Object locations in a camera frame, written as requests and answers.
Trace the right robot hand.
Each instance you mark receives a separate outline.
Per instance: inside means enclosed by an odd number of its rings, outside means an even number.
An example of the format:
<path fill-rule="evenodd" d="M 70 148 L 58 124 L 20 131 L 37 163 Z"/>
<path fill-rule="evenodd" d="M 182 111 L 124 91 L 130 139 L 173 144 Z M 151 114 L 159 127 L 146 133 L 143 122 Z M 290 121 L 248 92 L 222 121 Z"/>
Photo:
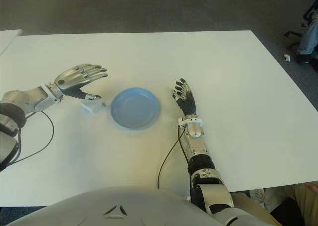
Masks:
<path fill-rule="evenodd" d="M 176 86 L 171 90 L 171 96 L 183 112 L 183 115 L 196 115 L 196 103 L 190 85 L 183 78 L 176 81 L 175 84 Z"/>

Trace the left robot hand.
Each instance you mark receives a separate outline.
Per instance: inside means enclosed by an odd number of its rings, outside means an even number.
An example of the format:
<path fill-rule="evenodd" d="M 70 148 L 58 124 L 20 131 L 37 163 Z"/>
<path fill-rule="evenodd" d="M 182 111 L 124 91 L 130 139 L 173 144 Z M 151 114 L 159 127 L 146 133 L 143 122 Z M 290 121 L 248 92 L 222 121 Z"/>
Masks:
<path fill-rule="evenodd" d="M 107 77 L 106 72 L 107 69 L 100 65 L 81 64 L 61 73 L 56 77 L 54 84 L 63 95 L 94 100 L 101 98 L 101 96 L 83 92 L 81 88 L 98 79 Z"/>

